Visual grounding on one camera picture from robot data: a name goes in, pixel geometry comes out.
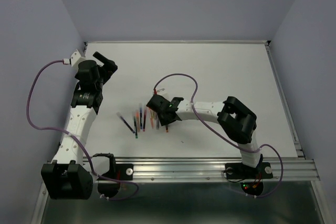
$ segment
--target purple cable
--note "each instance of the purple cable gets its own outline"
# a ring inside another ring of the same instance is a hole
[[[209,130],[211,130],[213,133],[215,133],[217,136],[219,136],[219,137],[220,137],[221,139],[223,139],[225,142],[227,142],[228,144],[232,145],[233,147],[235,147],[235,148],[237,148],[237,149],[239,149],[240,151],[243,151],[243,152],[257,153],[257,152],[260,151],[261,148],[267,146],[267,147],[270,147],[270,148],[277,154],[277,156],[278,156],[278,158],[279,158],[279,161],[280,161],[280,165],[281,165],[281,175],[280,175],[279,182],[278,182],[278,184],[273,188],[272,191],[270,191],[270,192],[268,192],[268,193],[266,193],[266,194],[264,194],[264,195],[256,196],[256,198],[265,198],[265,197],[271,195],[272,193],[274,193],[275,190],[276,190],[276,189],[279,187],[279,185],[281,184],[281,181],[282,181],[282,178],[283,178],[283,171],[284,171],[284,164],[282,163],[282,158],[281,158],[280,154],[277,152],[277,150],[276,150],[273,146],[271,146],[271,145],[269,145],[269,144],[263,144],[263,145],[261,145],[261,146],[259,147],[259,149],[255,150],[255,151],[246,150],[246,149],[244,149],[244,148],[241,148],[241,147],[235,145],[235,144],[232,143],[230,140],[228,140],[227,138],[225,138],[224,136],[222,136],[221,134],[219,134],[219,133],[218,133],[216,130],[214,130],[210,125],[208,125],[208,124],[201,118],[201,116],[198,114],[198,112],[197,112],[196,109],[195,109],[195,106],[194,106],[194,97],[195,97],[196,92],[197,92],[197,89],[198,89],[198,83],[197,83],[197,81],[195,80],[194,77],[192,77],[192,76],[190,76],[190,75],[188,75],[188,74],[185,74],[185,73],[172,73],[172,74],[168,74],[167,76],[163,77],[161,80],[159,80],[159,81],[155,84],[155,86],[154,86],[154,93],[155,93],[156,87],[157,87],[163,80],[165,80],[166,78],[168,78],[168,77],[170,77],[170,76],[186,76],[186,77],[188,77],[188,78],[190,78],[190,79],[192,79],[192,80],[194,81],[194,83],[195,83],[195,91],[194,91],[193,95],[191,96],[190,102],[191,102],[192,109],[193,109],[193,111],[194,111],[196,117],[197,117],[197,118],[199,119],[199,121],[200,121],[201,123],[203,123]],[[237,193],[239,193],[239,194],[243,194],[243,195],[247,195],[247,196],[255,197],[255,196],[253,196],[253,195],[244,194],[244,193],[239,192],[239,191],[235,191],[235,192],[237,192]]]
[[[29,92],[29,95],[28,95],[28,100],[27,100],[27,106],[26,106],[26,115],[27,115],[27,120],[28,120],[28,123],[35,129],[37,130],[40,130],[40,131],[44,131],[44,130],[53,130],[53,131],[58,131],[58,132],[62,132],[64,134],[67,134],[69,136],[72,137],[72,139],[78,144],[78,146],[82,149],[82,151],[84,152],[86,158],[88,159],[88,162],[90,164],[90,168],[91,168],[91,171],[92,171],[92,174],[94,174],[95,176],[97,176],[98,178],[101,178],[101,179],[104,179],[104,180],[109,180],[109,181],[112,181],[112,182],[116,182],[116,183],[120,183],[120,184],[129,184],[129,185],[134,185],[136,186],[136,190],[133,194],[131,194],[130,196],[126,196],[126,197],[122,197],[122,198],[118,198],[118,199],[114,199],[114,198],[109,198],[108,200],[111,200],[111,201],[118,201],[118,200],[125,200],[125,199],[129,199],[133,196],[135,196],[138,191],[139,191],[139,185],[137,183],[134,183],[134,182],[131,182],[131,181],[123,181],[123,180],[118,180],[118,179],[112,179],[112,178],[107,178],[107,177],[104,177],[104,176],[101,176],[99,174],[97,174],[95,172],[95,169],[93,167],[93,163],[92,163],[92,159],[89,155],[89,153],[87,152],[87,150],[85,149],[85,147],[82,145],[82,143],[78,140],[78,138],[76,138],[74,135],[71,135],[70,132],[68,132],[67,130],[65,129],[62,129],[62,128],[57,128],[57,127],[38,127],[36,126],[30,119],[30,115],[29,115],[29,106],[30,106],[30,100],[32,98],[32,93],[33,93],[33,90],[34,90],[34,87],[35,87],[35,84],[37,82],[37,79],[39,78],[39,76],[41,75],[41,73],[43,72],[43,70],[45,70],[47,67],[49,67],[50,65],[52,64],[55,64],[55,63],[64,63],[63,60],[55,60],[55,61],[52,61],[48,64],[46,64],[44,67],[41,68],[41,70],[37,73],[35,79],[34,79],[34,82],[33,84],[31,85],[31,88],[30,88],[30,92]]]

